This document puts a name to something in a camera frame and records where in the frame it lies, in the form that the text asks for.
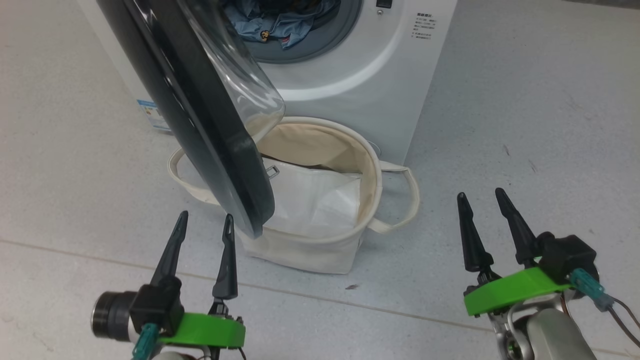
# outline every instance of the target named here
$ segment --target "laundry basket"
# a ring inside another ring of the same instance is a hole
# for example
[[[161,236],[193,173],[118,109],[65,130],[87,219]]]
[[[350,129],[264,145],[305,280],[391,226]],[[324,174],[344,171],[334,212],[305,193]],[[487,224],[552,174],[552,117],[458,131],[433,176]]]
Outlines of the laundry basket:
[[[323,167],[333,171],[361,174],[360,206],[356,226],[337,236],[311,238],[285,233],[264,226],[262,236],[251,239],[242,231],[238,235],[246,253],[277,264],[311,272],[346,274],[362,244],[365,228],[385,234],[411,221],[420,205],[418,184],[412,171],[404,166],[380,161],[369,142],[355,131],[335,122],[311,117],[285,117],[257,142],[261,154],[304,167]],[[192,196],[219,205],[209,189],[185,182],[178,175],[177,164],[182,149],[168,162],[171,177]],[[381,172],[400,172],[408,181],[411,204],[402,221],[388,224],[374,218],[382,193]]]

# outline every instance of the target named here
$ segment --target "washing machine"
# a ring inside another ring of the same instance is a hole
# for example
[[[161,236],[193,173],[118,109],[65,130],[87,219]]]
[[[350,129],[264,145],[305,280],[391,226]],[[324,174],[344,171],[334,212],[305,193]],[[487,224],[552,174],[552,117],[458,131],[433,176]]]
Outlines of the washing machine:
[[[169,130],[97,1],[78,3],[142,113]],[[368,139],[381,159],[403,163],[455,6],[342,0],[290,49],[277,41],[245,45],[284,99],[286,115],[336,121]]]

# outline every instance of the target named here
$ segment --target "floor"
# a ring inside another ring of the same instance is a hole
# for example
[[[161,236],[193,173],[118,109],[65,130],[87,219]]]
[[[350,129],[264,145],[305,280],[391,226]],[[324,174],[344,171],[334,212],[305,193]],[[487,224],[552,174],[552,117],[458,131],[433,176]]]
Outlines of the floor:
[[[607,291],[640,311],[638,33],[638,10],[459,0],[406,160],[422,189],[418,218],[367,233],[349,275],[238,249],[229,306],[248,326],[248,358],[496,359],[489,321],[463,307],[475,275],[463,269],[455,196],[467,193],[494,270],[510,274],[497,186],[534,232],[587,241]],[[130,358],[129,344],[93,337],[93,303],[150,279],[183,209],[182,301],[208,310],[222,214],[167,176],[177,143],[139,111],[74,0],[0,4],[5,359]],[[406,189],[385,186],[379,216],[398,217]],[[599,359],[640,354],[590,301],[570,308]]]

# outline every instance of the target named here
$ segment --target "button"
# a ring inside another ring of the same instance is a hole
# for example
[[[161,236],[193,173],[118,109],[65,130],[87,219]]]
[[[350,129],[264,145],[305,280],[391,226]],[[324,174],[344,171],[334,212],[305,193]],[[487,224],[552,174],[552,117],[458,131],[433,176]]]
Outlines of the button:
[[[394,0],[376,0],[376,7],[391,9],[391,5],[394,3]]]

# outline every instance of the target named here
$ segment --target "washing machine door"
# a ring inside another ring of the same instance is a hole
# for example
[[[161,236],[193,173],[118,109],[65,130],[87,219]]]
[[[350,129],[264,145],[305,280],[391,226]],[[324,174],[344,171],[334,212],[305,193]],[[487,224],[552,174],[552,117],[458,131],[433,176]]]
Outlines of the washing machine door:
[[[97,0],[176,139],[236,226],[274,210],[255,141],[284,102],[211,0]]]

